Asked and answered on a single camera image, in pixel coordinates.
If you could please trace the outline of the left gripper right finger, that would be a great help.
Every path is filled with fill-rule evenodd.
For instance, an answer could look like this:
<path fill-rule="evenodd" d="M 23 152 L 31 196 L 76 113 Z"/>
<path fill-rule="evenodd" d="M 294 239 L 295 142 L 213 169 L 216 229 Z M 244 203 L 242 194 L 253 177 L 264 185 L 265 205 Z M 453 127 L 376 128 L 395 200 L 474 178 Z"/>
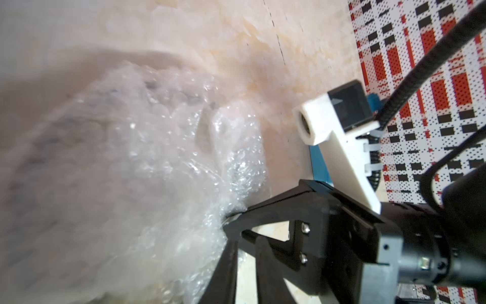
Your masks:
<path fill-rule="evenodd" d="M 258 303 L 293 303 L 291 295 L 277 264 L 267 238 L 256 238 L 256 283 Z"/>

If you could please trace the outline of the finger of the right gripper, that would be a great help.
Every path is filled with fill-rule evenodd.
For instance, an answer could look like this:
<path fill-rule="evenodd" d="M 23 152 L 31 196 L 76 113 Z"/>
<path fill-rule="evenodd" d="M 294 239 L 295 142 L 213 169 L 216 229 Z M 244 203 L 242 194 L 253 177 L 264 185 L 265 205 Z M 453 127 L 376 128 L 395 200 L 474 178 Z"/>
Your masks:
<path fill-rule="evenodd" d="M 227 238 L 239 242 L 240 249 L 255 255 L 260 235 L 252 228 L 288 222 L 288 241 L 267 238 L 276 259 L 286 266 L 323 266 L 328 256 L 330 223 L 340 207 L 328 186 L 301 180 L 298 186 L 228 218 L 223 228 Z"/>

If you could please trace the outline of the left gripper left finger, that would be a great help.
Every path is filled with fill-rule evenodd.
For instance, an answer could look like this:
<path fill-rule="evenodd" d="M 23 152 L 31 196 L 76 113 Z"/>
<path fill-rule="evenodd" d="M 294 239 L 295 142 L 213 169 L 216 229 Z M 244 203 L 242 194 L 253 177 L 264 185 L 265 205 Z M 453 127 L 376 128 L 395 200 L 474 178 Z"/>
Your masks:
<path fill-rule="evenodd" d="M 228 240 L 199 304 L 235 303 L 238 250 L 238 242 Z"/>

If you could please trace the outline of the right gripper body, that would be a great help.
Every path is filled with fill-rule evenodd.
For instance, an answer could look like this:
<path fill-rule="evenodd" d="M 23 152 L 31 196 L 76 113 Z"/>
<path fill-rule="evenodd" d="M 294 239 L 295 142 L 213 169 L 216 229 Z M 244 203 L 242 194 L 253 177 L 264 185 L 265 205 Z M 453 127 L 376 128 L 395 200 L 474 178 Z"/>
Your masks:
<path fill-rule="evenodd" d="M 340 303 L 410 303 L 400 284 L 433 286 L 449 274 L 450 239 L 429 208 L 384 203 L 376 214 L 322 182 L 300 184 L 330 203 L 324 275 Z"/>

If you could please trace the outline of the clear bubble wrap sheet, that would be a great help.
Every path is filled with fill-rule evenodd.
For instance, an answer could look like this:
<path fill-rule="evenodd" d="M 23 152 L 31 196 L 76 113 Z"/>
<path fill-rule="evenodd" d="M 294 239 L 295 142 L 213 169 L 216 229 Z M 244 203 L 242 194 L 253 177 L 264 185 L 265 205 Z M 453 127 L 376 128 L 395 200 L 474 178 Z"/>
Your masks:
<path fill-rule="evenodd" d="M 197 303 L 267 179 L 250 103 L 124 63 L 1 156 L 1 302 Z"/>

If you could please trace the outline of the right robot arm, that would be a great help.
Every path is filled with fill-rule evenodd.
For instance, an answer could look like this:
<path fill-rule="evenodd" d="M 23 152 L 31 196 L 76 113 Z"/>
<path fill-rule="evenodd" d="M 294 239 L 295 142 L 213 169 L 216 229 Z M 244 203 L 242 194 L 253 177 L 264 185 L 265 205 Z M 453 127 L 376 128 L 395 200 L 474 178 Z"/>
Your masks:
<path fill-rule="evenodd" d="M 485 300 L 485 2 L 350 1 L 363 72 L 299 105 L 329 179 L 235 215 L 258 300 Z"/>

